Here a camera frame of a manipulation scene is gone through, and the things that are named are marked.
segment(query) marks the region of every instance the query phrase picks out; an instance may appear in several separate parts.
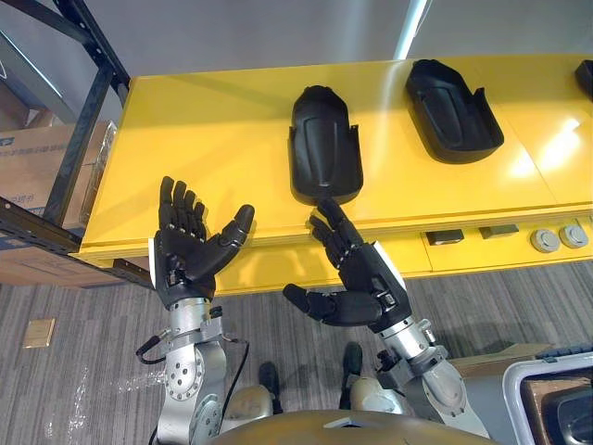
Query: white wall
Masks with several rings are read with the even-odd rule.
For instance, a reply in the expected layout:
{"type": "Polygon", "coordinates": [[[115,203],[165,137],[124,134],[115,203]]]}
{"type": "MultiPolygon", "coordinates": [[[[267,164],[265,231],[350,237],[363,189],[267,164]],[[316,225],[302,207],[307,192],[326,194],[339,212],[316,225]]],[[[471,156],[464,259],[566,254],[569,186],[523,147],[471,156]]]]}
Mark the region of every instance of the white wall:
{"type": "Polygon", "coordinates": [[[409,57],[593,53],[593,0],[434,0],[409,57]]]}
{"type": "MultiPolygon", "coordinates": [[[[133,75],[386,59],[407,0],[86,0],[133,75]]],[[[51,6],[50,0],[43,0],[51,6]]],[[[435,0],[410,57],[593,52],[593,0],[435,0]]],[[[0,3],[2,29],[76,112],[95,75],[82,48],[0,3]]],[[[102,117],[117,120],[110,92],[102,117]]]]}

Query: yellow tabletop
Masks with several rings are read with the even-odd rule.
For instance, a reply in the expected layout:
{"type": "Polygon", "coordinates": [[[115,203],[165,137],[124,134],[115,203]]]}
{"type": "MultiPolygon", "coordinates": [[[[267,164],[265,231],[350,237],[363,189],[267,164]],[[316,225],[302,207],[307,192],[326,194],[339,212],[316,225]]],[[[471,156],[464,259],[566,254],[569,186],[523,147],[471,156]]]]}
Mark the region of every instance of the yellow tabletop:
{"type": "Polygon", "coordinates": [[[441,59],[470,89],[486,88],[505,136],[491,156],[461,165],[432,159],[414,127],[404,87],[412,60],[135,78],[76,256],[104,267],[145,256],[158,227],[160,180],[169,175],[204,201],[212,233],[242,204],[256,208],[245,252],[220,277],[222,292],[333,283],[305,225],[312,207],[293,198],[288,170],[292,106],[306,86],[322,84],[359,126],[364,186],[344,209],[404,274],[590,258],[588,248],[546,256],[523,242],[542,222],[583,225],[574,218],[593,209],[593,103],[574,79],[583,58],[591,55],[441,59]],[[480,253],[476,227],[497,223],[519,224],[522,242],[491,241],[480,253]],[[426,245],[423,231],[448,228],[467,229],[466,240],[426,245]],[[273,278],[264,279],[266,268],[273,278]]]}

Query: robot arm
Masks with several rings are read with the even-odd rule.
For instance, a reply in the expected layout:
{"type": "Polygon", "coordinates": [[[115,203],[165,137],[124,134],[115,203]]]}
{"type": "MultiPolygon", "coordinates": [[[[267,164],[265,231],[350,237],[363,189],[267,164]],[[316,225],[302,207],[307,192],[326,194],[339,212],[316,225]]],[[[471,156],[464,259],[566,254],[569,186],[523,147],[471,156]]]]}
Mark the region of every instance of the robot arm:
{"type": "Polygon", "coordinates": [[[204,205],[183,182],[165,177],[160,187],[159,230],[150,246],[155,289],[170,313],[170,327],[151,337],[136,354],[164,345],[165,401],[158,419],[158,444],[200,445],[214,438],[223,416],[226,357],[221,308],[211,308],[214,275],[246,241],[254,209],[244,205],[210,239],[202,221],[204,205]]]}
{"type": "Polygon", "coordinates": [[[318,209],[329,225],[311,216],[312,234],[325,246],[346,290],[323,294],[288,285],[286,298],[322,323],[367,325],[386,346],[377,371],[384,388],[405,393],[421,417],[487,437],[461,376],[446,360],[447,350],[436,345],[427,320],[414,321],[403,279],[381,245],[365,243],[332,199],[318,209]]]}

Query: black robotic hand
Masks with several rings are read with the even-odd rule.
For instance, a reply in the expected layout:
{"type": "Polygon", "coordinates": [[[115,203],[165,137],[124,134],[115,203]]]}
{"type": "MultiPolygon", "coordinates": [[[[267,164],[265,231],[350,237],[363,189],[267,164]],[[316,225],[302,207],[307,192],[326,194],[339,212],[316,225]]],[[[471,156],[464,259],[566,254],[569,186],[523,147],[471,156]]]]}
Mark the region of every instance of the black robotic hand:
{"type": "Polygon", "coordinates": [[[308,292],[288,285],[284,296],[315,320],[336,326],[368,325],[375,333],[411,316],[408,294],[381,245],[365,243],[333,199],[321,201],[318,209],[329,226],[311,216],[312,234],[325,246],[346,290],[308,292]]]}
{"type": "Polygon", "coordinates": [[[253,207],[242,206],[220,234],[207,240],[204,204],[194,206],[196,194],[185,191],[185,183],[178,181],[174,190],[173,184],[165,176],[160,185],[154,242],[155,288],[166,308],[180,299],[214,297],[214,275],[245,243],[255,213],[253,207]]]}

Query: person's foot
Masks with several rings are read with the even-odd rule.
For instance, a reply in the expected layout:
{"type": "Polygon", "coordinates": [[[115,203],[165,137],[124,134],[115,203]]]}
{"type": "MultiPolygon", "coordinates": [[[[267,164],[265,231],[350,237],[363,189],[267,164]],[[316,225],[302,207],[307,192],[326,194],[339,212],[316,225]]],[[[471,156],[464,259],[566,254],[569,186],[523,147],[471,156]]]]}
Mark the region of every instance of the person's foot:
{"type": "Polygon", "coordinates": [[[342,395],[340,396],[340,410],[350,409],[350,388],[360,377],[362,370],[362,348],[356,341],[350,341],[344,349],[342,359],[344,376],[342,377],[342,395]]]}
{"type": "Polygon", "coordinates": [[[280,379],[276,365],[272,362],[265,362],[259,366],[259,384],[265,387],[271,394],[271,405],[274,414],[283,413],[280,404],[280,379]]]}

